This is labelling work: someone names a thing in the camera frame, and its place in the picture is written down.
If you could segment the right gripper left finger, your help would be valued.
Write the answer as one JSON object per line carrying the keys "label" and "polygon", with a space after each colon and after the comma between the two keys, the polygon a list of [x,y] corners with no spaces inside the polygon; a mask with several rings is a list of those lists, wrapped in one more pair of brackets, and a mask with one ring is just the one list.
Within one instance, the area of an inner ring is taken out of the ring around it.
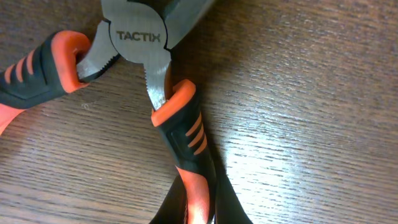
{"label": "right gripper left finger", "polygon": [[162,205],[150,224],[186,224],[187,193],[181,177],[176,176]]}

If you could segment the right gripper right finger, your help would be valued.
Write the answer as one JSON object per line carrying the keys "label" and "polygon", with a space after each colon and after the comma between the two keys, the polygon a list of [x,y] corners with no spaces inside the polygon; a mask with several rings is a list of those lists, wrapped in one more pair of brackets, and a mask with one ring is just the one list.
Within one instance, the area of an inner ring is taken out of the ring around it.
{"label": "right gripper right finger", "polygon": [[226,174],[218,177],[215,198],[216,224],[252,224]]}

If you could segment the long nose pliers orange black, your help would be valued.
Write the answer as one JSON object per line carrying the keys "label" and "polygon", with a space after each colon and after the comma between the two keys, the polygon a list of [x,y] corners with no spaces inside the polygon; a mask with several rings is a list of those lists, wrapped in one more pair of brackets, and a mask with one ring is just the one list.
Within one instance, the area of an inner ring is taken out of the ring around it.
{"label": "long nose pliers orange black", "polygon": [[[175,49],[183,78],[220,1]],[[100,1],[1,1],[1,71],[56,30],[93,38]],[[121,58],[74,94],[25,111],[1,136],[1,223],[149,223],[177,171],[151,124],[143,68]]]}

